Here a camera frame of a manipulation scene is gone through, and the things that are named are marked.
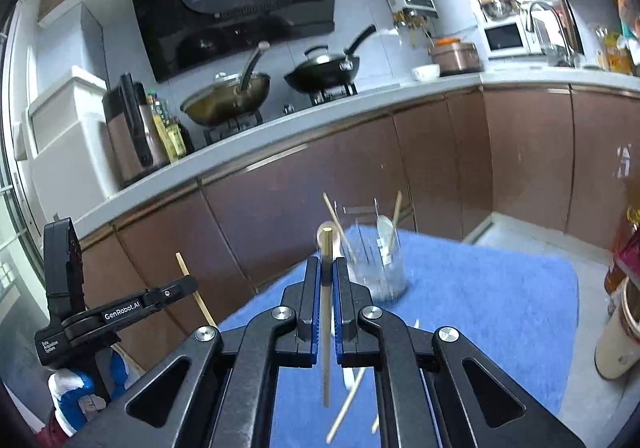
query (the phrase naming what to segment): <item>white storage box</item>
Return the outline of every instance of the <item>white storage box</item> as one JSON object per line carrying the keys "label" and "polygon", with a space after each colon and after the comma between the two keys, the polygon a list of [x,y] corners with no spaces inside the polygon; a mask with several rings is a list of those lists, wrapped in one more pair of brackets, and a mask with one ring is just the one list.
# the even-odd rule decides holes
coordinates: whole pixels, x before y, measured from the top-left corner
{"label": "white storage box", "polygon": [[105,93],[104,81],[73,66],[22,116],[33,184],[49,221],[76,220],[122,186],[104,120]]}

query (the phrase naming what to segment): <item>microwave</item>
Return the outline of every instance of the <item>microwave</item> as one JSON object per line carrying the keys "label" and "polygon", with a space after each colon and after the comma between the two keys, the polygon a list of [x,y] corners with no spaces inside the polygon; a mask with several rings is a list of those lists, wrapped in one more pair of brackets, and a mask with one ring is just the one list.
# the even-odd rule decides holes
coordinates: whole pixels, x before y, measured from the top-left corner
{"label": "microwave", "polygon": [[538,36],[525,30],[525,20],[526,15],[518,15],[482,23],[480,33],[489,59],[542,54]]}

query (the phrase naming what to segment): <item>beige bucket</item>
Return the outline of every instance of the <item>beige bucket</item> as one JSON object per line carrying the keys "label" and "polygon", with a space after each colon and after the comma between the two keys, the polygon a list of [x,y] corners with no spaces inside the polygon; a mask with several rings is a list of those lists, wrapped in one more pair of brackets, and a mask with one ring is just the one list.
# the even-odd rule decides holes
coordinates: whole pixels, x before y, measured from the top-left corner
{"label": "beige bucket", "polygon": [[606,380],[619,378],[640,359],[640,292],[629,278],[621,291],[620,305],[596,345],[596,369]]}

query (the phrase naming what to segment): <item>person's hand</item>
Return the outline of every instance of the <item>person's hand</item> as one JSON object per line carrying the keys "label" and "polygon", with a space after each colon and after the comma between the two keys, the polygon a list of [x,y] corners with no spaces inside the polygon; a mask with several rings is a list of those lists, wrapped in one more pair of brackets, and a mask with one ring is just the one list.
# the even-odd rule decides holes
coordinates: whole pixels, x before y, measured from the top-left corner
{"label": "person's hand", "polygon": [[[116,351],[113,349],[106,349],[106,351],[111,351],[111,355],[109,356],[108,352],[100,352],[97,357],[104,359],[108,365],[100,372],[111,376],[111,381],[105,378],[104,384],[113,400],[135,383],[140,375],[135,369],[129,367]],[[106,407],[104,399],[94,394],[94,388],[94,381],[79,370],[61,368],[50,376],[49,391],[53,398],[56,419],[60,428],[68,436],[75,434],[87,420]]]}

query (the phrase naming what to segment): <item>triangular cutout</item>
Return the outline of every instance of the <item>triangular cutout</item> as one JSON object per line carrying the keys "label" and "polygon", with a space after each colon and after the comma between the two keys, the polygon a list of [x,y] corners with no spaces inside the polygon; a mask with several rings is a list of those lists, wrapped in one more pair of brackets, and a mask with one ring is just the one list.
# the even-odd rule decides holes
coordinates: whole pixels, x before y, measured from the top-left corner
{"label": "triangular cutout", "polygon": [[127,414],[156,428],[163,427],[190,365],[187,358],[177,360],[129,403]]}
{"label": "triangular cutout", "polygon": [[475,360],[466,358],[462,366],[490,428],[498,428],[524,415],[524,407]]}

